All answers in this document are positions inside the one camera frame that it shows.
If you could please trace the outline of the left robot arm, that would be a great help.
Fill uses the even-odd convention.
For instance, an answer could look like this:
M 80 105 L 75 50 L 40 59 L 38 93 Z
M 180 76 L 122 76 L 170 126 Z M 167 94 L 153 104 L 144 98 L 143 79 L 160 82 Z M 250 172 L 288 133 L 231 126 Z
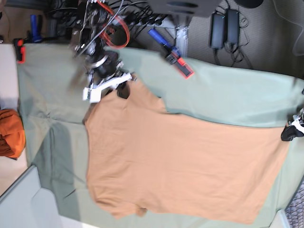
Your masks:
M 294 93 L 294 95 L 289 95 L 290 97 L 286 98 L 286 102 L 290 106 L 289 109 L 291 109 L 292 105 L 295 106 L 298 104 L 298 106 L 295 111 L 288 113 L 285 128 L 281 133 L 281 140 L 284 142 L 289 142 L 294 138 L 304 136 L 304 104 L 300 104 L 299 101 L 297 101 L 299 95 L 295 95 L 299 93 L 299 87 L 304 85 L 304 80 L 297 77 L 291 78 L 293 82 L 290 85 L 288 93 Z

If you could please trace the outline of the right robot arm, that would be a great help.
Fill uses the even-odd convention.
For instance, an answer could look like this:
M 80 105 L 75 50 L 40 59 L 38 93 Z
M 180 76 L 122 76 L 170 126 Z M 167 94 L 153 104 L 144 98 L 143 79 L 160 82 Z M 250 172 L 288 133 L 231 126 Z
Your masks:
M 126 36 L 122 45 L 115 45 L 111 40 L 116 26 L 122 27 Z M 116 50 L 126 47 L 129 41 L 127 24 L 108 3 L 103 0 L 83 0 L 79 3 L 70 46 L 76 57 L 84 57 L 87 78 L 87 86 L 83 89 L 84 101 L 98 103 L 113 90 L 120 98 L 128 98 L 128 82 L 134 77 L 123 69 L 123 61 Z

